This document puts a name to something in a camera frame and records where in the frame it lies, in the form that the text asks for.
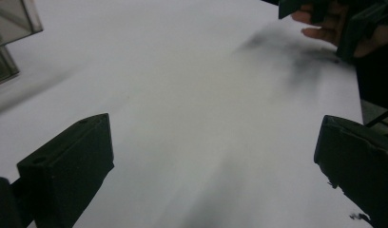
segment blurry dark shape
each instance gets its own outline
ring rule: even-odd
[[[242,46],[245,49],[254,49],[264,45],[267,42],[267,37],[262,33],[256,33]]]
[[[0,83],[19,73],[5,45],[42,30],[33,0],[0,0]]]
[[[370,219],[366,215],[361,214],[361,213],[359,213],[359,214],[352,214],[351,216],[349,216],[349,218],[351,218],[353,220],[355,220],[355,219],[357,219],[357,220],[365,220],[368,223],[370,223]]]
[[[359,123],[325,116],[315,163],[375,228],[388,228],[388,138]]]
[[[108,114],[73,124],[17,167],[11,188],[0,178],[0,227],[72,227],[114,167]]]
[[[279,6],[279,19],[299,10],[304,4],[313,4],[311,22],[321,23],[332,0],[262,0]],[[354,52],[361,38],[372,37],[380,25],[388,25],[388,0],[339,0],[349,5],[347,19],[339,40],[337,56],[345,62],[354,61]]]

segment table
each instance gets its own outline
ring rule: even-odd
[[[75,227],[369,227],[313,163],[326,114],[361,122],[355,71],[257,0],[37,1],[10,44],[0,176],[109,113],[115,168]]]

